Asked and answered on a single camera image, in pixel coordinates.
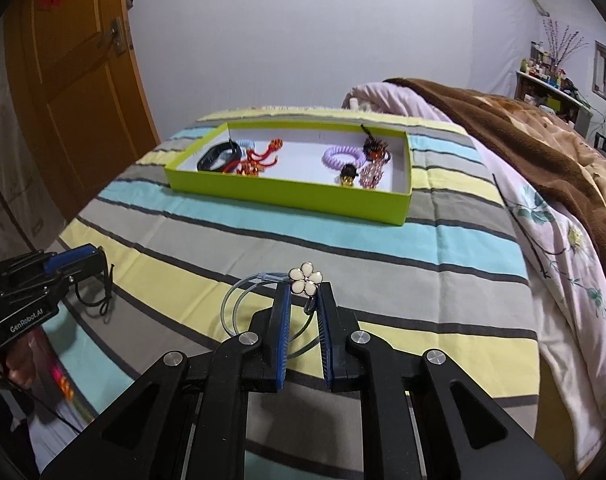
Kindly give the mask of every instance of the door handle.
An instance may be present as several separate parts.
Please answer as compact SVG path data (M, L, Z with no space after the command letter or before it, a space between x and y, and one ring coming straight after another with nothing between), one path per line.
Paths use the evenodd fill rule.
M110 22L109 30L99 37L97 48L103 48L106 45L113 46L117 56L125 54L128 50L125 27L121 17L114 18Z

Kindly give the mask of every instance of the hand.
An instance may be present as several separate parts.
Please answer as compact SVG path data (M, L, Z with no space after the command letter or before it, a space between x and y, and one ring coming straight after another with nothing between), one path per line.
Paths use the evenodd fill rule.
M30 348L30 338L30 334L27 334L17 340L10 347L6 359L10 371L9 378L25 389L31 387L36 378L36 367Z

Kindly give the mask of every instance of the black fitness band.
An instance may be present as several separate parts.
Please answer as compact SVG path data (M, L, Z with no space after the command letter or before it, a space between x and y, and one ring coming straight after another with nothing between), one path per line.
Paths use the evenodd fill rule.
M218 157L221 156L221 153L228 152L232 150L232 155L223 162L219 167L212 168L214 163L218 160ZM240 162L241 157L243 156L243 152L241 151L241 147L235 143L233 140L226 140L225 142L221 142L215 146L212 146L208 152L203 155L198 163L196 164L196 169L198 171L218 171L222 172L225 166L228 166L230 162ZM235 170L235 166L231 166L231 168L227 171L230 173Z

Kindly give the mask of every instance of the flower hair clip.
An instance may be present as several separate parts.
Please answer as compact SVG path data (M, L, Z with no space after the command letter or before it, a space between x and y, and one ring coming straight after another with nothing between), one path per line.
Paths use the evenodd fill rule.
M311 298L316 294L317 285L323 281L323 275L314 270L311 262L305 262L299 268L289 271L289 279L293 280L294 294L304 294Z
M221 325L223 326L225 332L227 332L227 334L231 337L240 334L242 331L238 329L236 318L243 298L258 287L265 287L272 283L288 283L293 294L300 294L307 300L305 301L305 305L303 307L304 313L308 315L307 321L303 327L291 337L290 342L292 342L294 339L298 338L311 323L312 313L314 312L314 307L316 306L316 293L318 291L318 285L320 285L322 281L323 275L318 270L314 270L314 265L311 262L304 262L300 267L295 267L287 273L259 272L257 274L248 276L247 278L243 278L230 287L225 294L223 301L221 302ZM242 290L242 293L238 296L234 304L234 310L232 311L232 328L230 328L225 320L225 307L227 305L227 301L235 290ZM315 339L293 354L290 354L288 357L298 357L299 355L302 355L304 352L313 348L317 343L318 339Z

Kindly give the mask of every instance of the yellow-green box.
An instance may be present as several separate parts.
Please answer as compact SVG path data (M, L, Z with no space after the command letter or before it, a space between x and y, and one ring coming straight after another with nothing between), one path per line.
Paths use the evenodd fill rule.
M412 193L412 159L409 136L405 130L392 126L368 126L368 129L375 137L383 139L390 145L392 160L385 166L385 172L390 174L388 179L392 190L362 189L358 187L358 184L356 187L342 187L338 183L306 182L270 177L270 174L283 174L284 171L304 176L308 167L320 164L322 153L334 141L339 145L362 146L366 138L363 129L358 125L318 121L229 121L191 144L166 165L165 173L171 188L176 191L402 225L408 213ZM234 140L256 139L257 142L263 141L264 145L266 145L267 139L282 139L283 148L276 153L276 155L280 155L278 163L280 167L274 166L274 168L278 168L278 171L268 168L260 176L195 171L195 161L202 156L202 153L210 146L227 140L229 137ZM283 153L286 150L290 150L289 158ZM290 161L290 170L284 160ZM314 178L327 180L330 177L334 178L333 175L328 174Z

